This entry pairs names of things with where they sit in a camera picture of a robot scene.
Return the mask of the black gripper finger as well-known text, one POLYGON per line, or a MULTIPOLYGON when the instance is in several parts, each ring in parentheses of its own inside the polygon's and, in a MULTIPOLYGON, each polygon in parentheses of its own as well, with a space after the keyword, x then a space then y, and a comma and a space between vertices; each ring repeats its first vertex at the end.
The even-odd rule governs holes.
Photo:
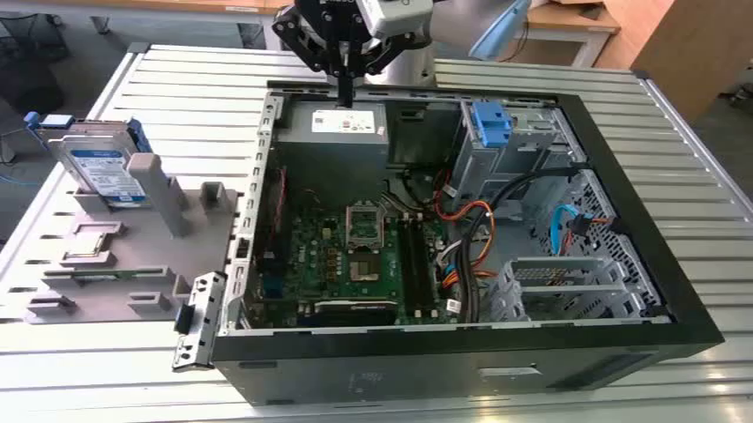
POLYGON ((352 108, 354 100, 356 80, 366 74, 377 75, 394 61, 404 51, 429 47, 432 38, 406 33, 396 35, 382 41, 368 52, 362 51, 365 40, 352 38, 348 47, 346 63, 346 107, 352 108))
POLYGON ((276 16, 273 32, 309 68, 328 75, 330 84, 338 89, 337 106, 346 108, 349 107, 349 82, 342 77, 345 68, 340 42, 318 42, 304 30, 304 22, 298 8, 286 6, 276 16))

